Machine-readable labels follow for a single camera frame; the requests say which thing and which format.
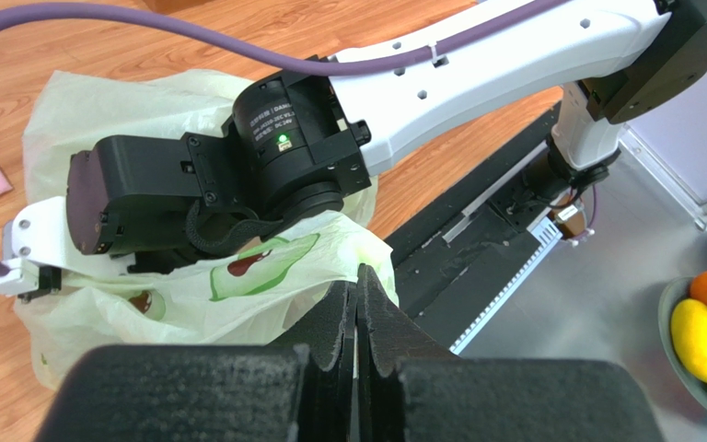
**avocado print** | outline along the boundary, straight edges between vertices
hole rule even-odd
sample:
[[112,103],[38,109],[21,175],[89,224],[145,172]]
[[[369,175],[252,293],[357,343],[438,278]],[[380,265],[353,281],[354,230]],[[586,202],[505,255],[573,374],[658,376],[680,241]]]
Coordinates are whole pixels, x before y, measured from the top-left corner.
[[215,267],[209,273],[212,297],[222,301],[227,297],[258,295],[278,286],[291,267],[304,258],[316,245],[319,234],[287,241],[272,238],[260,246],[240,253],[237,260]]
[[166,316],[166,300],[158,292],[145,290],[128,301],[150,320],[162,320]]

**metal surface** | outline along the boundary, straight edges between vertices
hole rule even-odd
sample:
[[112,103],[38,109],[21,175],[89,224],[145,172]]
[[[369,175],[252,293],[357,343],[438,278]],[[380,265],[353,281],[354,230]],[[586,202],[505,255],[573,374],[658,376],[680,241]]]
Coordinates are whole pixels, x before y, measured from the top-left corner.
[[673,372],[656,322],[664,286],[707,270],[707,230],[629,151],[611,173],[597,234],[556,247],[461,355],[612,361],[642,385],[666,440],[707,441],[707,412]]

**fruit bowl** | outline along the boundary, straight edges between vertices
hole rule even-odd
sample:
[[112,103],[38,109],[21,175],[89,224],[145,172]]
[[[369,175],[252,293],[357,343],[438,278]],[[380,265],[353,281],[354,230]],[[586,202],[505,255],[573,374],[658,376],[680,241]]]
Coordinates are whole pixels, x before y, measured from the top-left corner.
[[689,297],[689,285],[692,278],[678,278],[664,289],[661,299],[658,302],[658,331],[661,335],[661,344],[664,345],[664,352],[669,359],[669,364],[686,386],[686,390],[707,410],[707,384],[695,378],[680,363],[675,348],[672,345],[672,336],[669,334],[669,319],[675,306]]

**plastic bag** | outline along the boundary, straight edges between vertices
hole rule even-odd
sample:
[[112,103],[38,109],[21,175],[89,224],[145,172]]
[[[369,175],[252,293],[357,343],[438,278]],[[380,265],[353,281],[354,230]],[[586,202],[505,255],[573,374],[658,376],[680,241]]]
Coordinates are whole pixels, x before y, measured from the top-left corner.
[[[105,136],[220,136],[247,84],[215,71],[147,83],[55,73],[23,137],[28,201],[63,195],[69,157]],[[360,263],[376,269],[396,304],[391,249],[363,228],[375,209],[376,184],[346,198],[342,214],[303,220],[224,260],[105,281],[66,272],[60,294],[16,303],[38,380],[56,389],[79,357],[105,344],[268,343],[309,311],[330,282],[356,281]]]
[[16,303],[38,380],[56,389],[88,350],[111,343],[266,344],[326,293],[373,266],[397,304],[391,248],[347,216],[306,219],[256,248],[169,275],[63,280],[69,294]]

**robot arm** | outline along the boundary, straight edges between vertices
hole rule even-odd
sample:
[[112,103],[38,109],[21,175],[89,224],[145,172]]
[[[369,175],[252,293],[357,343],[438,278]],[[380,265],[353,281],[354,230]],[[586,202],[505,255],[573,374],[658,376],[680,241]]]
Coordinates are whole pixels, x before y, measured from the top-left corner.
[[[368,177],[434,137],[564,84],[549,152],[526,169],[521,185],[527,191],[513,195],[515,206],[525,204],[525,195],[546,205],[569,187],[581,191],[606,177],[622,123],[707,70],[707,0],[571,0],[437,52],[436,41],[526,3],[488,0],[413,34],[326,60],[428,47],[433,57],[425,63],[363,76],[281,71],[264,78],[238,97],[220,138],[100,140],[72,158],[65,198],[25,209],[58,218],[50,223],[65,227],[62,240],[29,243],[12,223],[15,259],[30,261],[23,250],[41,248],[34,254],[40,259],[31,260],[39,267],[106,277],[166,273],[227,256],[255,236],[268,238],[302,218],[340,210],[344,196],[369,186]],[[94,265],[84,265],[87,260]],[[3,288],[0,277],[0,293],[18,290]]]
[[[335,58],[352,62],[432,46],[524,3],[488,0],[413,34],[345,50]],[[670,16],[659,14],[652,0],[576,0],[435,61],[371,76],[333,77],[331,84],[346,118],[367,122],[372,140],[362,146],[362,155],[370,174],[377,175],[420,145],[503,105],[630,66]],[[564,117],[575,119],[570,112]],[[615,148],[565,147],[564,157],[576,169],[596,164]]]

